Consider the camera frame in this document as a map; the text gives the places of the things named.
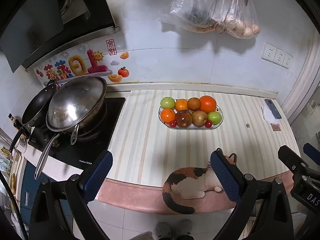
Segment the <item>striped countertop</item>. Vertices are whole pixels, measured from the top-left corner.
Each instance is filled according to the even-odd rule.
[[[217,129],[173,130],[158,117],[160,101],[209,95],[223,112]],[[131,91],[124,104],[108,150],[113,166],[107,176],[122,182],[162,187],[166,178],[182,167],[206,167],[211,153],[221,148],[236,153],[243,174],[265,179],[287,171],[278,159],[280,146],[299,154],[298,146],[278,102],[281,131],[273,131],[262,116],[264,98],[184,90]]]

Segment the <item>bottle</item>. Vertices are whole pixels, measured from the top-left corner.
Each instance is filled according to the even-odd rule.
[[[13,126],[17,129],[17,130],[19,130],[21,127],[22,127],[22,124],[20,123],[20,121],[18,120],[18,119],[16,119],[16,118],[14,118],[13,116],[12,116],[12,114],[9,114],[9,119],[13,122]]]

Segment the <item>stove brand label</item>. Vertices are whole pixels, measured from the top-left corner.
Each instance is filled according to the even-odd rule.
[[[90,163],[90,162],[86,162],[86,161],[83,161],[83,160],[79,160],[81,163],[85,163],[85,164],[92,164],[92,163]]]
[[[320,200],[317,199],[316,197],[314,197],[311,193],[310,195],[307,197],[307,200],[309,200],[311,203],[313,203],[315,206],[320,204]]]

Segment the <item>smartphone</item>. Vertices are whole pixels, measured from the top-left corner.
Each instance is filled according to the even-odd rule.
[[[278,111],[278,109],[276,108],[275,104],[272,102],[271,99],[265,99],[264,100],[267,104],[267,106],[269,107],[269,109],[271,110],[273,116],[276,118],[276,119],[281,119],[281,115]]]

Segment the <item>fruit bowl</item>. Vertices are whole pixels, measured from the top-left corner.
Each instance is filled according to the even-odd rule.
[[[221,122],[218,123],[218,124],[213,124],[210,128],[206,128],[206,127],[204,127],[204,126],[203,126],[203,127],[196,127],[196,126],[194,126],[193,124],[189,125],[189,126],[186,127],[186,128],[180,128],[180,127],[178,127],[178,126],[176,126],[176,127],[170,127],[169,124],[163,122],[163,121],[161,120],[161,118],[160,118],[160,114],[161,114],[162,110],[163,110],[163,108],[160,107],[160,108],[159,108],[159,114],[158,114],[159,120],[161,121],[161,123],[163,123],[165,126],[171,128],[171,129],[181,129],[181,130],[186,130],[186,129],[189,129],[189,130],[190,130],[190,129],[193,129],[193,130],[209,130],[209,129],[216,129],[216,128],[218,128],[218,127],[222,124],[222,122],[223,122],[223,113],[222,113],[222,111],[221,111],[221,108],[220,108],[218,105],[217,105],[216,111],[221,114],[222,120],[221,120]]]

